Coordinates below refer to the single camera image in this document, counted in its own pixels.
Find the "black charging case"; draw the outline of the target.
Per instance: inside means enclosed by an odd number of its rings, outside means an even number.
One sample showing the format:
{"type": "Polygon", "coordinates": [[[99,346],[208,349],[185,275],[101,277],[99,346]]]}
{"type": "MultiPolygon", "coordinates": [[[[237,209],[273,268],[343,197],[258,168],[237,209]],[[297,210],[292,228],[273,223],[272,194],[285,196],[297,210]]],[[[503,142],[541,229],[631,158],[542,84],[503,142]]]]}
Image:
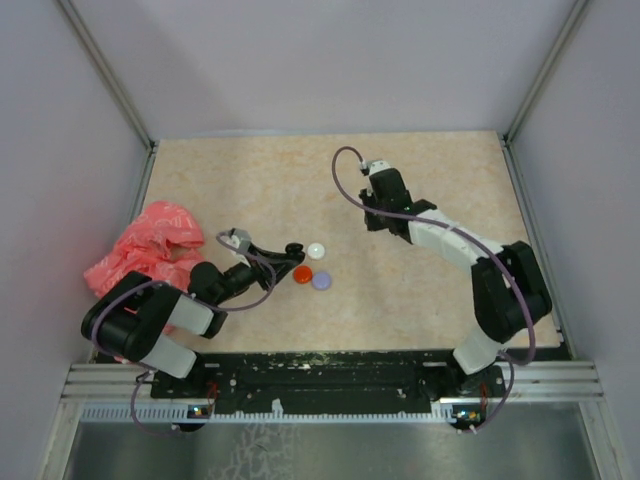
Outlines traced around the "black charging case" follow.
{"type": "Polygon", "coordinates": [[[288,256],[300,256],[304,254],[304,246],[300,243],[291,242],[285,246],[285,253],[288,256]]]}

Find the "purple charging case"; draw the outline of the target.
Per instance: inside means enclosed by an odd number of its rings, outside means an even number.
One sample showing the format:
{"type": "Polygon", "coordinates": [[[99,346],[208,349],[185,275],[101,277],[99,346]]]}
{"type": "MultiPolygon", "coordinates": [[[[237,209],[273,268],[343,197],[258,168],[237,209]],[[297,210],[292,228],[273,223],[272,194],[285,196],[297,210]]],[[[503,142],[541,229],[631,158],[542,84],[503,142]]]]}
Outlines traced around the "purple charging case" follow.
{"type": "Polygon", "coordinates": [[[319,291],[326,291],[332,286],[333,280],[331,275],[326,271],[317,271],[313,274],[311,285],[319,291]]]}

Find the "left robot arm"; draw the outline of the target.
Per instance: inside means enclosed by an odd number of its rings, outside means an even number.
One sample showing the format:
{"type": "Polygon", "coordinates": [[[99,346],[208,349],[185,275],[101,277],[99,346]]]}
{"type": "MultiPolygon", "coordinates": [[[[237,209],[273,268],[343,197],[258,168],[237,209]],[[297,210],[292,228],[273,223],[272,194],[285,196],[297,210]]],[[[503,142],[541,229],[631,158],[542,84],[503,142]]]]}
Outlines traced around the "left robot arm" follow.
{"type": "Polygon", "coordinates": [[[245,260],[226,271],[210,262],[197,264],[182,291],[140,272],[130,272],[85,315],[81,334],[100,352],[172,377],[176,389],[194,397],[208,384],[198,354],[164,333],[167,326],[211,339],[234,307],[223,304],[258,285],[269,295],[305,259],[304,247],[289,243],[282,253],[249,243],[237,248],[245,260]]]}

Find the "white charging case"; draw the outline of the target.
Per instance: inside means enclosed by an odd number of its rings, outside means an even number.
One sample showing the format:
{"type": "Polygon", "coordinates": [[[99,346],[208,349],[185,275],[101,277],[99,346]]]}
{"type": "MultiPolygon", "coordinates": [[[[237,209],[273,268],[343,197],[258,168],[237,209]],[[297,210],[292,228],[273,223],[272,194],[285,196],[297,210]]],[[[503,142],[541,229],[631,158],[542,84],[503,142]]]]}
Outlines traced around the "white charging case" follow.
{"type": "Polygon", "coordinates": [[[321,260],[326,256],[326,248],[321,243],[311,243],[307,247],[307,255],[312,260],[321,260]]]}

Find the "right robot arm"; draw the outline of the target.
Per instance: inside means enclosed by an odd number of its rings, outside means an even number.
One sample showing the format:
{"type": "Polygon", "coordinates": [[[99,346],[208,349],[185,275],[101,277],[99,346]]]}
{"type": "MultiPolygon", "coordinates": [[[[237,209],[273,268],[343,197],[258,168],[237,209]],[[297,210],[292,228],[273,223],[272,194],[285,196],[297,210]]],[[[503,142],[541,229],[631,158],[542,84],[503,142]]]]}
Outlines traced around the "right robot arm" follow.
{"type": "Polygon", "coordinates": [[[470,395],[482,370],[519,332],[535,348],[535,324],[552,310],[552,300],[535,254],[527,243],[486,239],[462,227],[427,200],[414,200],[400,172],[385,161],[361,168],[369,185],[358,198],[370,231],[387,230],[407,243],[432,250],[471,278],[476,326],[453,350],[448,387],[470,395]]]}

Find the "orange charging case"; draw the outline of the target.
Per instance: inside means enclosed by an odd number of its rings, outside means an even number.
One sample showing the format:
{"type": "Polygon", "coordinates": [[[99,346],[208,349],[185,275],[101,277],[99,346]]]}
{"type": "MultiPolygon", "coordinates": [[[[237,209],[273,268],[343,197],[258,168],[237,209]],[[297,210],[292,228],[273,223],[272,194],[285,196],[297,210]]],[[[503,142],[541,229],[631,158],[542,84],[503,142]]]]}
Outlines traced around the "orange charging case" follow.
{"type": "Polygon", "coordinates": [[[307,284],[313,280],[313,270],[307,265],[297,266],[293,272],[292,277],[298,284],[307,284]]]}

